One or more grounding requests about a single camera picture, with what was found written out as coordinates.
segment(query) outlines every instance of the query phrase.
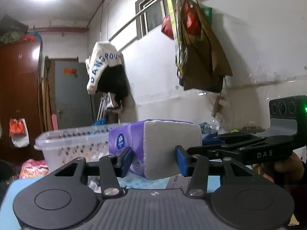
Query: gray door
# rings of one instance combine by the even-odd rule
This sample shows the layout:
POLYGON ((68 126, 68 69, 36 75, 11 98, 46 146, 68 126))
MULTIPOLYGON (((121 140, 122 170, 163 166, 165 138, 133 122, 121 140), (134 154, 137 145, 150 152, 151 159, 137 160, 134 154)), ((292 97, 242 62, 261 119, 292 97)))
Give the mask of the gray door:
POLYGON ((55 93, 59 129, 90 126, 93 123, 88 74, 84 63, 56 61, 55 93))

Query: screw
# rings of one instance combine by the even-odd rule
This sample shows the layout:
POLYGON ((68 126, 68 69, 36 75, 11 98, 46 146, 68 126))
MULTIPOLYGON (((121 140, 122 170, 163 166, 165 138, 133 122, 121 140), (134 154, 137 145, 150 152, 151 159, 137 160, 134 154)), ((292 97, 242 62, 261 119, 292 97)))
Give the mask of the screw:
POLYGON ((108 188, 108 189, 105 189, 103 193, 104 193, 105 195, 114 196, 114 195, 119 194, 119 189, 116 189, 116 188, 108 188))
POLYGON ((190 196, 202 196, 204 192, 201 189, 191 189, 189 191, 190 196))

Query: wooden wardrobe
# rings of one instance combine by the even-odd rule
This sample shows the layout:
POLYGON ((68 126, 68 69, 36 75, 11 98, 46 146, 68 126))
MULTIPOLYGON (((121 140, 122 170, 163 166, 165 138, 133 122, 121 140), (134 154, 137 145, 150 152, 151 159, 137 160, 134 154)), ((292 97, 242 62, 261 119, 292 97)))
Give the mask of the wooden wardrobe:
POLYGON ((41 134, 38 109, 38 79, 42 59, 42 42, 23 42, 0 46, 0 159, 21 165, 28 159, 43 159, 35 150, 35 139, 41 134), (9 120, 16 111, 27 124, 30 144, 16 148, 9 137, 9 120))

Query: window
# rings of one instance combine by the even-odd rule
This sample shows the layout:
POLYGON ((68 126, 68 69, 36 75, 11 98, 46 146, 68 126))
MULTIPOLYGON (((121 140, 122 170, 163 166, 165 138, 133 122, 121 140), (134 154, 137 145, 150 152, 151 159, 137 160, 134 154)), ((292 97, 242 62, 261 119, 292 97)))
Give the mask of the window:
MULTIPOLYGON (((148 6, 154 0, 138 0, 135 3, 136 13, 148 6)), ((172 0, 173 8, 176 8, 176 0, 172 0)), ((153 5, 139 18, 137 18, 138 39, 162 24, 163 18, 168 15, 167 0, 161 0, 153 5)))

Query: hand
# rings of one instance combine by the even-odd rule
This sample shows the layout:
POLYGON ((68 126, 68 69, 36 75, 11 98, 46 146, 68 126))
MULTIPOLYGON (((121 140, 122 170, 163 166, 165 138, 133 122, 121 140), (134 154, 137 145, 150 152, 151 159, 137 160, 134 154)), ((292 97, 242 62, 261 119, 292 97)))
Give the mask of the hand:
MULTIPOLYGON (((262 166, 259 163, 254 164, 253 168, 258 168, 258 174, 262 175, 264 178, 270 180, 271 182, 274 182, 274 179, 264 172, 262 166)), ((290 181, 292 183, 300 182, 305 171, 302 161, 294 152, 287 159, 276 161, 274 168, 279 173, 289 172, 290 181)))

